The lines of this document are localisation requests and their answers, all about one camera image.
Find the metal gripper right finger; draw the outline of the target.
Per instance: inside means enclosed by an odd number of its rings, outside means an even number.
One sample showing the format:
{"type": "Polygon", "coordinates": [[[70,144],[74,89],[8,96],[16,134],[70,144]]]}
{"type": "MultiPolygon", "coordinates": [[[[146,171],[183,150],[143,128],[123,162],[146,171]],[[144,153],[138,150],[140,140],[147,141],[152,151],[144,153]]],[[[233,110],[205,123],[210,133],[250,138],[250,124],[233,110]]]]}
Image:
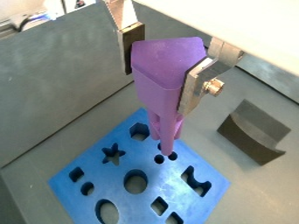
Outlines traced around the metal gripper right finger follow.
{"type": "Polygon", "coordinates": [[[191,113],[206,94],[221,94],[225,82],[218,76],[239,63],[243,54],[230,43],[218,38],[211,39],[207,56],[186,72],[178,104],[178,112],[182,115],[191,113]]]}

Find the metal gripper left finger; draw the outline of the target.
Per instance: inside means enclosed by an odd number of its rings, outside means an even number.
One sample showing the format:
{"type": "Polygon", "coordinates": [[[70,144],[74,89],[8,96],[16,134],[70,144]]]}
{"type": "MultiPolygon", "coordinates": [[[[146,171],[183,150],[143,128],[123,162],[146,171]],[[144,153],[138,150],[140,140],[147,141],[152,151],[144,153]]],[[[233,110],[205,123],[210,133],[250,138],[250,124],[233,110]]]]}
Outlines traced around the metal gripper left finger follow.
{"type": "Polygon", "coordinates": [[[116,27],[123,71],[130,75],[132,44],[146,39],[146,25],[138,21],[132,0],[104,0],[104,2],[116,27]]]}

